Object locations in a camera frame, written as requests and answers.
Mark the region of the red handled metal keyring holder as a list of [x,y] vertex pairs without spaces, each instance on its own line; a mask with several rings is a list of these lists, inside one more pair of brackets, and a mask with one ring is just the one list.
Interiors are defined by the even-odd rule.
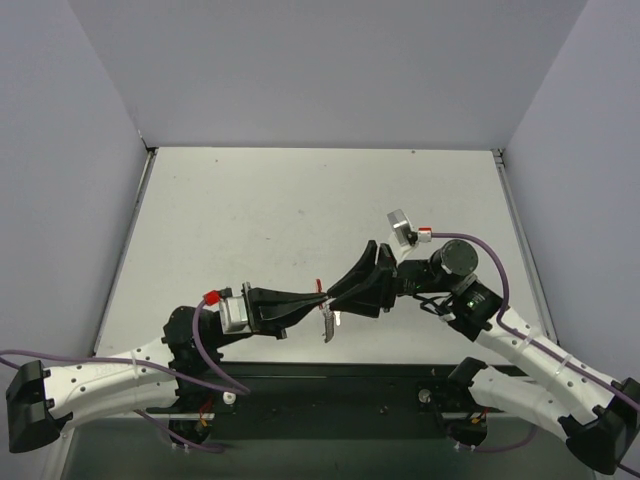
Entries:
[[340,313],[333,311],[328,304],[321,308],[324,319],[324,343],[329,343],[335,336],[335,329],[341,324]]

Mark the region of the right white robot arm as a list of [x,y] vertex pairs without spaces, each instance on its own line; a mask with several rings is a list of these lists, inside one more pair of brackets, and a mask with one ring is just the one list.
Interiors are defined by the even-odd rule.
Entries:
[[376,318],[397,298],[413,297],[450,328],[530,377],[522,382],[468,357],[451,381],[482,406],[517,416],[562,440],[584,465],[612,475],[639,435],[639,382],[604,374],[562,349],[510,305],[510,283],[481,239],[441,233],[428,259],[409,255],[435,238],[430,229],[370,242],[328,291],[333,311]]

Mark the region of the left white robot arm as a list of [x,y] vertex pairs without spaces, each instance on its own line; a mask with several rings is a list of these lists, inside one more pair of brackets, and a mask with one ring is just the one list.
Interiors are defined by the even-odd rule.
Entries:
[[93,420],[178,407],[209,413],[216,401],[250,390],[221,367],[221,348],[253,336],[281,340],[329,297],[244,285],[212,290],[194,307],[178,307],[160,337],[107,357],[73,359],[4,350],[2,364],[24,357],[6,393],[8,448],[26,453]]

